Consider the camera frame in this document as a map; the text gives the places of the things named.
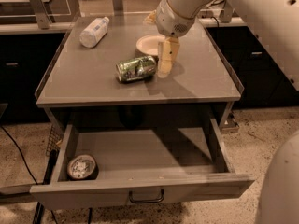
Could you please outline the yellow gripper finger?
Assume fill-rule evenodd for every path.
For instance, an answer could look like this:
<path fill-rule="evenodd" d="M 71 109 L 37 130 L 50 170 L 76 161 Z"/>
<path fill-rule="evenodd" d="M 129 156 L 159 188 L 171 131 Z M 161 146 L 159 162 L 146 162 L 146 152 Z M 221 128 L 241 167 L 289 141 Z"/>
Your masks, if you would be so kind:
<path fill-rule="evenodd" d="M 156 23 L 156 11 L 153 10 L 151 13 L 143 20 L 145 24 L 155 24 Z"/>
<path fill-rule="evenodd" d="M 159 78 L 167 77 L 172 70 L 179 51 L 179 40 L 175 37 L 167 37 L 158 43 L 158 71 Z"/>

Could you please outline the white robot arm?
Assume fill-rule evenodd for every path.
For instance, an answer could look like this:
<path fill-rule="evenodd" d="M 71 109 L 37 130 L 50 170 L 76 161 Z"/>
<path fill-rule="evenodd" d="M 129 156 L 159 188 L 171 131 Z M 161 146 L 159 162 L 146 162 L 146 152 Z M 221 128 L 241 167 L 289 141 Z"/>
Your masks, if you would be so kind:
<path fill-rule="evenodd" d="M 198 12 L 213 0 L 161 0 L 151 14 L 165 41 L 158 49 L 158 76 L 167 77 Z M 226 0 L 258 36 L 284 75 L 299 89 L 298 0 Z M 280 146 L 269 164 L 256 224 L 299 224 L 299 132 Z"/>

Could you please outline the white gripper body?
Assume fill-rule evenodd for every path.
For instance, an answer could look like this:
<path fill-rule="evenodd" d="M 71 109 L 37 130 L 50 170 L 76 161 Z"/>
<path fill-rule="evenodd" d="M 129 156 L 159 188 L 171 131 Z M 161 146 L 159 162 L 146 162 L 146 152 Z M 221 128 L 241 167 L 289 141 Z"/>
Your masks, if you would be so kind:
<path fill-rule="evenodd" d="M 156 26 L 164 36 L 185 36 L 194 24 L 198 4 L 190 0 L 161 0 L 156 8 Z"/>

